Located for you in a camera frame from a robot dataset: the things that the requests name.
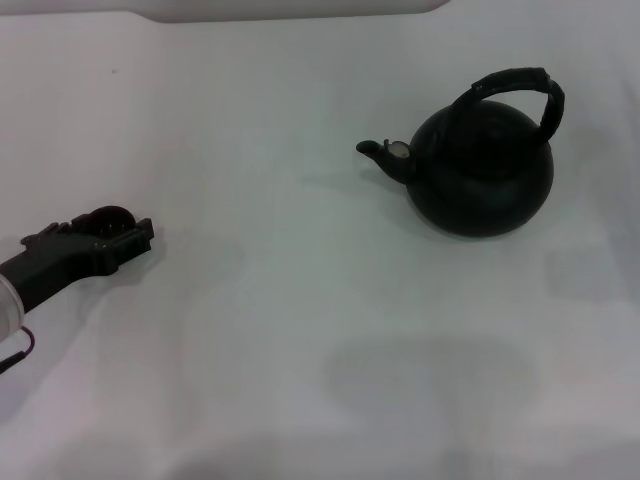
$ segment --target red wire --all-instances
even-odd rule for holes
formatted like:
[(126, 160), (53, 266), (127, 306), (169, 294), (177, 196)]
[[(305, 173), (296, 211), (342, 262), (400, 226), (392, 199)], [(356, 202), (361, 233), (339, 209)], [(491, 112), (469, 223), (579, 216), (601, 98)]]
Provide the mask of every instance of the red wire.
[(24, 356), (26, 357), (33, 351), (33, 347), (36, 346), (36, 337), (27, 327), (20, 327), (20, 329), (29, 336), (29, 340), (31, 341), (31, 345), (29, 345), (29, 348), (24, 352)]

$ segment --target kettle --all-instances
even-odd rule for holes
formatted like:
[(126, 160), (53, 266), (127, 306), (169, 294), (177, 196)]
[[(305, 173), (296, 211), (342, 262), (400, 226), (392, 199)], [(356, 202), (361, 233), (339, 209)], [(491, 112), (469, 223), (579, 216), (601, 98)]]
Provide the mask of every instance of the kettle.
[[(485, 100), (532, 90), (548, 95), (538, 126), (519, 110)], [(358, 144), (389, 177), (407, 186), (418, 210), (455, 235), (515, 230), (542, 207), (553, 183), (549, 139), (560, 126), (564, 92), (542, 68), (494, 73), (435, 113), (411, 144)]]

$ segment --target white tablecloth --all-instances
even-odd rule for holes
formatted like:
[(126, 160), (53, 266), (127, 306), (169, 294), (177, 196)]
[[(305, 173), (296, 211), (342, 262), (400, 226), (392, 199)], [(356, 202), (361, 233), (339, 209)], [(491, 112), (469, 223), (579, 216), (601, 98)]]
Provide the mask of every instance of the white tablecloth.
[[(637, 478), (638, 18), (0, 18), (0, 258), (107, 204), (158, 233), (29, 314), (0, 478)], [(354, 147), (520, 66), (567, 94), (551, 196), (504, 238), (443, 236)]]

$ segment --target black handle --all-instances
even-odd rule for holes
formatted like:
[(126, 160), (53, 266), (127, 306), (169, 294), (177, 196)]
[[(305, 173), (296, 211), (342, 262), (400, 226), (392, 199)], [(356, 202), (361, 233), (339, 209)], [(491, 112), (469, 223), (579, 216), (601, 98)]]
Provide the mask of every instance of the black handle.
[(456, 100), (447, 114), (440, 140), (446, 141), (462, 114), (473, 104), (499, 93), (531, 90), (548, 95), (547, 106), (540, 126), (527, 138), (514, 138), (502, 143), (498, 149), (505, 151), (531, 149), (549, 141), (556, 133), (564, 113), (564, 92), (551, 80), (543, 68), (516, 68), (493, 73), (479, 82)]

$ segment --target white backdrop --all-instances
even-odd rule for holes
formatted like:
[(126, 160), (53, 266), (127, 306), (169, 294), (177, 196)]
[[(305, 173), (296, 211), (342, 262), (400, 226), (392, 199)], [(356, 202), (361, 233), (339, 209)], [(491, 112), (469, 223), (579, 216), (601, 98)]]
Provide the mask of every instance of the white backdrop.
[(161, 22), (426, 12), (447, 0), (0, 0), (0, 15), (128, 10)]

